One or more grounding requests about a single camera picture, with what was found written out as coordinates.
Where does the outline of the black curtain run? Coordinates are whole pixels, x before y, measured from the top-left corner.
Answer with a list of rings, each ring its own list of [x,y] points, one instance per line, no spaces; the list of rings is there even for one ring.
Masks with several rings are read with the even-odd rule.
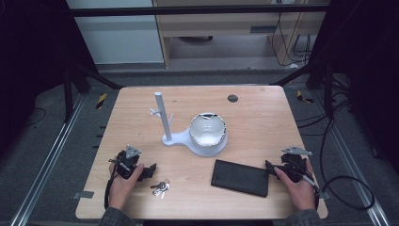
[[[330,0],[312,59],[349,76],[356,112],[399,173],[399,0]]]
[[[67,0],[0,0],[0,157],[33,112],[37,96],[63,83],[70,62],[95,72]]]

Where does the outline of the black horizontal frame bar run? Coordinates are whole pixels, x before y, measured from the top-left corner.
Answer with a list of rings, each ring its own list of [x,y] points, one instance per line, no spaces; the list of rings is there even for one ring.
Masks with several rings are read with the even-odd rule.
[[[225,13],[274,13],[274,12],[323,12],[329,4],[303,5],[237,5],[237,6],[191,6],[151,8],[79,8],[68,9],[65,14],[73,17],[191,15]]]

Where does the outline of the aluminium floor rail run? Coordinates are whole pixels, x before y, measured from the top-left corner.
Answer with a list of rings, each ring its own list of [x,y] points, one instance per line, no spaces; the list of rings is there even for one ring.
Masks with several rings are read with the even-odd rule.
[[[325,122],[327,128],[322,144],[325,144],[324,141],[326,140],[327,135],[330,135],[332,142],[336,147],[336,151],[343,161],[343,166],[345,167],[350,180],[354,184],[357,194],[362,202],[361,207],[365,208],[375,226],[391,226],[391,223],[375,193],[370,188],[369,182],[364,176],[364,173],[361,171],[353,155],[350,153],[338,126],[334,124],[330,117],[326,117]]]
[[[62,127],[57,134],[56,140],[54,141],[52,148],[47,154],[41,168],[32,184],[28,190],[24,201],[18,208],[18,211],[13,216],[9,226],[25,226],[29,217],[36,206],[36,203],[44,189],[48,178],[56,164],[56,161],[61,154],[64,145],[70,135],[70,132],[81,112],[82,105],[86,100],[86,94],[78,94],[76,101],[72,106],[72,114],[70,118],[62,124]]]

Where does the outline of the white key stand with post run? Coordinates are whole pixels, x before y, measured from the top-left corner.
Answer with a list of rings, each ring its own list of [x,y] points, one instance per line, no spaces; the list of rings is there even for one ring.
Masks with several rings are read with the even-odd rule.
[[[156,115],[161,119],[161,122],[164,127],[164,135],[162,136],[162,142],[166,146],[177,146],[183,145],[192,153],[201,156],[201,157],[212,157],[219,153],[221,153],[228,143],[228,132],[225,139],[219,143],[218,145],[212,147],[200,147],[200,145],[196,144],[194,140],[191,138],[189,134],[189,126],[182,131],[181,133],[172,133],[170,129],[171,121],[173,119],[173,115],[170,115],[168,118],[166,108],[164,105],[163,95],[161,92],[156,91],[154,93],[154,97],[157,103],[157,109],[151,109],[151,114]]]

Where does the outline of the silver bowl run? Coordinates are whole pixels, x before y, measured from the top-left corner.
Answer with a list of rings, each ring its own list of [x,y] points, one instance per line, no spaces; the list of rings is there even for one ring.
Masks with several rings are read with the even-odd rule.
[[[200,147],[212,147],[225,139],[227,126],[219,115],[201,113],[191,121],[189,134]]]

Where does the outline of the black metal stand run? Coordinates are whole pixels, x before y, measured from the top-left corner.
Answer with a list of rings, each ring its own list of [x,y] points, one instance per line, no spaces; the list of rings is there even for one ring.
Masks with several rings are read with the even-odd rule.
[[[72,85],[78,89],[80,93],[88,93],[90,91],[90,84],[86,77],[95,79],[96,81],[106,85],[111,89],[122,89],[122,85],[112,82],[107,78],[101,76],[99,73],[90,70],[83,65],[70,61],[63,71],[63,87],[65,99],[65,120],[67,122],[72,117]]]
[[[332,119],[334,113],[332,105],[333,64],[327,60],[316,59],[277,82],[270,83],[270,86],[283,87],[305,73],[310,75],[306,82],[307,88],[315,89],[319,87],[321,83],[324,83],[324,109],[327,116]]]

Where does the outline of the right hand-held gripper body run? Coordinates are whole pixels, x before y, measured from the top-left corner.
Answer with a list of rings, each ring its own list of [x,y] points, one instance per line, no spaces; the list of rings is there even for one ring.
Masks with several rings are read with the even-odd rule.
[[[283,148],[281,151],[283,152],[283,155],[280,157],[283,163],[282,170],[294,183],[299,182],[303,178],[311,178],[311,174],[306,167],[307,159],[303,158],[303,155],[310,156],[312,152],[297,146]]]

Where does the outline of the person's right hand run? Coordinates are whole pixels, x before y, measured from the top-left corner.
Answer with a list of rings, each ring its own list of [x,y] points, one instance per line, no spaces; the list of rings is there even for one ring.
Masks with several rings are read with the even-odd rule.
[[[315,210],[314,187],[307,180],[293,182],[281,169],[274,168],[275,173],[286,186],[292,203],[297,211]]]

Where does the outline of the person's left hand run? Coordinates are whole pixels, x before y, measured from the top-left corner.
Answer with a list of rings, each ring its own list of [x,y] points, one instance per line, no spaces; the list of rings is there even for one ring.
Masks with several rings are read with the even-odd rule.
[[[113,177],[113,183],[109,189],[109,206],[123,210],[136,186],[138,177],[144,169],[144,165],[139,164],[129,179],[124,179],[117,175],[113,171],[114,167],[114,163],[109,166],[109,171]]]

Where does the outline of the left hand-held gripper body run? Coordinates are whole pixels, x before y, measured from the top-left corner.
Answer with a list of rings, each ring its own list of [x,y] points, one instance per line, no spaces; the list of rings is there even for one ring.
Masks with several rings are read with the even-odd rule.
[[[126,148],[120,151],[115,159],[110,159],[110,162],[115,164],[116,172],[123,179],[129,179],[136,169],[141,151],[127,145]]]

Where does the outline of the light wooden desk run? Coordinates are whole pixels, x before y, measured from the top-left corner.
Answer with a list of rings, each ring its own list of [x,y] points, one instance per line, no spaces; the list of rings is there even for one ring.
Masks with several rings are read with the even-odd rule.
[[[329,0],[152,0],[156,7],[237,6],[237,5],[301,5],[327,4]],[[164,59],[169,59],[170,44],[177,37],[233,35],[266,35],[277,60],[286,64],[294,60],[297,37],[316,35],[324,12],[274,12],[158,15],[156,22]]]

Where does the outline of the bunch of silver keys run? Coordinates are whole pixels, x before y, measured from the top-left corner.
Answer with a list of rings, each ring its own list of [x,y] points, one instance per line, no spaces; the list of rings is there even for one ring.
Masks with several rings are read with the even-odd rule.
[[[167,193],[167,191],[170,189],[169,180],[165,180],[165,181],[160,182],[157,185],[151,186],[151,189],[152,189],[153,196],[163,199],[165,197],[165,194]]]

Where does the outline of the white cabinet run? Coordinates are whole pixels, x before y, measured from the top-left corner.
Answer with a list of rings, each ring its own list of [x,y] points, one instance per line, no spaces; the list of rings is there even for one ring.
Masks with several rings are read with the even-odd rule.
[[[145,8],[152,0],[67,0],[70,9]],[[155,17],[76,17],[97,65],[163,63]]]

